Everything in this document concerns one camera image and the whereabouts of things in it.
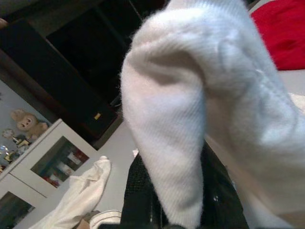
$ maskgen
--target teddy bear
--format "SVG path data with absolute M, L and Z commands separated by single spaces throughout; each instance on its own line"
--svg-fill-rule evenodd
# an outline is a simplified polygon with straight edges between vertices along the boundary
M 2 18 L 0 18 L 0 29 L 8 26 L 8 22 Z
M 36 140 L 48 129 L 47 123 L 39 122 L 35 115 L 22 109 L 12 111 L 10 116 L 17 123 L 17 128 L 26 132 L 28 140 Z

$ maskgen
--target red blanket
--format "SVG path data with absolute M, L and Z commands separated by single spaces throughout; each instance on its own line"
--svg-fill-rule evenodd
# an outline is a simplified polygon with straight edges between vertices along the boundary
M 278 70 L 305 69 L 305 0 L 275 0 L 252 13 Z

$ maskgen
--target white fabric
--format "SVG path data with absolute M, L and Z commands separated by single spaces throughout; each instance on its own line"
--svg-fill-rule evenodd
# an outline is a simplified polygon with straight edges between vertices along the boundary
M 120 224 L 122 214 L 117 210 L 99 213 L 90 220 L 90 229 L 99 229 L 101 224 Z
M 135 149 L 132 151 L 133 157 L 136 157 L 139 153 L 139 149 Z
M 294 93 L 289 93 L 289 95 L 296 107 L 299 108 L 303 114 L 305 114 L 305 96 Z
M 91 212 L 100 201 L 111 164 L 105 156 L 101 156 L 93 167 L 81 176 L 70 176 L 70 188 L 52 212 L 30 229 L 71 229 L 82 217 Z
M 305 210 L 305 117 L 241 0 L 172 0 L 150 17 L 123 64 L 122 104 L 171 223 L 199 224 L 205 135 L 274 214 Z

